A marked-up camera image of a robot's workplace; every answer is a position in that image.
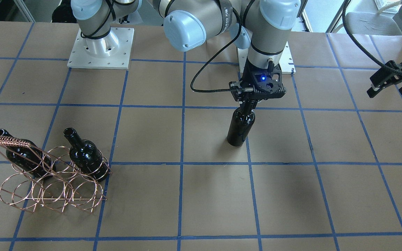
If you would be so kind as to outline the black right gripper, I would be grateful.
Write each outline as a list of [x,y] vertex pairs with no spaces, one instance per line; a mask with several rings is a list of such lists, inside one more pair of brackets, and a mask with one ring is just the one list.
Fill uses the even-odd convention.
[[240,81],[229,82],[230,92],[235,101],[239,102],[240,108],[251,108],[255,109],[257,104],[261,102],[260,99],[250,99],[250,91],[254,91],[254,74],[253,72],[257,70],[249,59],[246,59],[244,65],[244,72],[241,76]]

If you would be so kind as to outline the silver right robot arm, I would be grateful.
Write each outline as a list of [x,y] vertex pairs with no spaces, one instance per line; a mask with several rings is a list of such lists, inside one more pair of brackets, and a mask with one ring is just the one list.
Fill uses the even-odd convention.
[[[171,45],[186,52],[229,32],[231,42],[247,49],[240,81],[227,92],[253,109],[257,102],[285,95],[280,58],[295,25],[302,0],[152,0],[163,18]],[[80,31],[68,67],[128,69],[133,30],[111,23],[135,13],[140,0],[72,0],[71,12]]]

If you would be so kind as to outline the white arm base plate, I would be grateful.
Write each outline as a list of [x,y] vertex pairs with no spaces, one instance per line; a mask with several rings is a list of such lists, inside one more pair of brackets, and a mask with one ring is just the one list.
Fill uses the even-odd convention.
[[80,32],[77,32],[68,67],[129,69],[134,28],[111,28],[110,33],[101,39],[82,38]]
[[[239,62],[239,72],[240,72],[240,74],[243,74],[248,49],[236,48],[236,51],[237,51],[237,58],[238,58],[238,62]],[[279,65],[280,65],[280,68],[281,68],[283,74],[295,74],[296,73],[295,64],[294,64],[294,61],[292,60],[292,54],[291,54],[290,46],[289,46],[288,42],[286,42],[284,51],[281,53]]]

